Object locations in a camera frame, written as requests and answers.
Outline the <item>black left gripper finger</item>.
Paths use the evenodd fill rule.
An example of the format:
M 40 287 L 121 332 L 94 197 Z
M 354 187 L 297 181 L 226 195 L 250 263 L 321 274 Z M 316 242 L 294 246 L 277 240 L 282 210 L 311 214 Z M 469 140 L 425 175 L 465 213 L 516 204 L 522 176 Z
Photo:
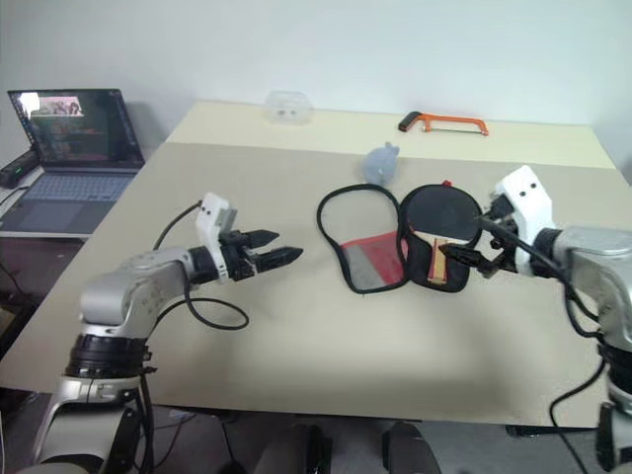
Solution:
M 249 248 L 261 248 L 272 243 L 279 234 L 270 230 L 258 229 L 246 233 Z
M 258 273 L 265 273 L 290 265 L 303 253 L 301 248 L 279 247 L 263 254 L 256 254 L 254 265 Z

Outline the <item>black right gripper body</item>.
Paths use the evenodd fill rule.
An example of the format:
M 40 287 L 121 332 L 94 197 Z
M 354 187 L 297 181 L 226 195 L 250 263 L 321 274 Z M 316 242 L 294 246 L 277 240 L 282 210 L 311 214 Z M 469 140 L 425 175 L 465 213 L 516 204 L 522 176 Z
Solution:
M 500 223 L 499 230 L 481 230 L 481 236 L 489 239 L 489 247 L 496 251 L 494 257 L 487 258 L 491 264 L 481 266 L 478 272 L 482 276 L 494 276 L 498 272 L 516 273 L 515 267 L 515 242 L 508 237 L 509 234 L 517 235 L 517 226 L 514 222 L 514 207 L 505 196 L 494 197 L 488 213 L 493 219 Z

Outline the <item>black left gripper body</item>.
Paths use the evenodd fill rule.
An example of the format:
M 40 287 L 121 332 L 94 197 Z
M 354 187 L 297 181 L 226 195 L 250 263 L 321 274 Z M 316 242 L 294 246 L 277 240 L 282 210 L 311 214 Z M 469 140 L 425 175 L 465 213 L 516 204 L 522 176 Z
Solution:
M 232 230 L 222 232 L 219 236 L 220 250 L 228 270 L 234 281 L 254 277 L 257 272 L 255 249 L 262 246 L 259 231 L 242 232 Z

